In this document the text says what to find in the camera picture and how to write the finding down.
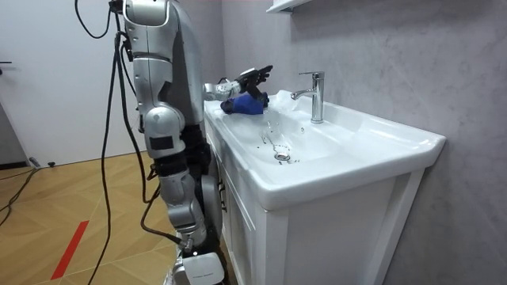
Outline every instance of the faucet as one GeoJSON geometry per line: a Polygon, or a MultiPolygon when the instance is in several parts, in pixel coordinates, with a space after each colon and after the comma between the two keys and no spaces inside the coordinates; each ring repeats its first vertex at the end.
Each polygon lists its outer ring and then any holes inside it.
{"type": "Polygon", "coordinates": [[[317,72],[303,72],[301,74],[311,74],[313,83],[312,88],[308,90],[301,90],[294,93],[291,93],[292,100],[298,100],[303,95],[311,95],[311,122],[313,124],[320,124],[324,121],[323,113],[324,113],[324,77],[325,73],[323,71],[317,72]]]}

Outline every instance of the red floor line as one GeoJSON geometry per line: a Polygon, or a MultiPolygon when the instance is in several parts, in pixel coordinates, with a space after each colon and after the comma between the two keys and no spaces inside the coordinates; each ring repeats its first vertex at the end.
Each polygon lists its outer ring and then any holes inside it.
{"type": "Polygon", "coordinates": [[[85,233],[86,226],[88,226],[88,222],[89,221],[83,221],[79,223],[78,229],[76,229],[76,232],[74,233],[71,242],[69,242],[67,249],[65,249],[65,253],[63,253],[62,258],[58,263],[58,266],[56,266],[55,272],[53,272],[51,280],[61,278],[65,273],[65,271],[67,270],[67,266],[69,266],[72,256],[74,255],[74,252],[78,248],[82,235],[85,233]]]}

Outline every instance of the wooden floor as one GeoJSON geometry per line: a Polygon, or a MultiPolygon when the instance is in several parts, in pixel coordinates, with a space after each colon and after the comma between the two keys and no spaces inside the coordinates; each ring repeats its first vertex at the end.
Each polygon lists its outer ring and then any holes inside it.
{"type": "MultiPolygon", "coordinates": [[[[150,159],[143,154],[145,168],[150,159]]],[[[93,284],[162,284],[175,259],[175,245],[144,232],[145,209],[134,155],[108,158],[107,178],[112,208],[112,236],[93,284]]],[[[0,179],[26,169],[0,171],[0,179]]],[[[0,207],[22,186],[28,174],[0,180],[0,207]]],[[[149,195],[157,186],[148,182],[149,195]]],[[[0,213],[0,220],[6,211],[0,213]]],[[[174,232],[166,205],[157,199],[149,227],[174,232]]],[[[36,173],[13,212],[0,227],[0,284],[87,284],[106,238],[106,211],[100,161],[42,169],[36,173]],[[51,277],[78,225],[90,221],[62,278],[51,277]]]]}

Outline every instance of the blue cloth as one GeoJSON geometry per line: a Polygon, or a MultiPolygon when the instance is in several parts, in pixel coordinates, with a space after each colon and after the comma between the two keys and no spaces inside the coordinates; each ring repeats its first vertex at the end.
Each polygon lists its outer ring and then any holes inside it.
{"type": "Polygon", "coordinates": [[[226,114],[240,113],[247,115],[260,115],[264,108],[268,107],[268,94],[264,92],[260,100],[253,98],[249,93],[228,99],[222,102],[220,107],[226,114]]]}

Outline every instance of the sink basin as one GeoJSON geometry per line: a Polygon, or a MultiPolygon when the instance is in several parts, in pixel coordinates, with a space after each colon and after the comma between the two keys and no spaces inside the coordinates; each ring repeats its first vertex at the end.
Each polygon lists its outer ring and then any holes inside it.
{"type": "Polygon", "coordinates": [[[337,140],[290,115],[269,107],[263,116],[232,114],[223,122],[259,164],[287,166],[338,154],[337,140]]]}
{"type": "Polygon", "coordinates": [[[281,90],[269,99],[256,116],[226,115],[220,102],[205,103],[208,140],[234,157],[266,210],[424,169],[445,142],[444,136],[329,103],[325,122],[313,124],[309,97],[294,101],[281,90]]]}

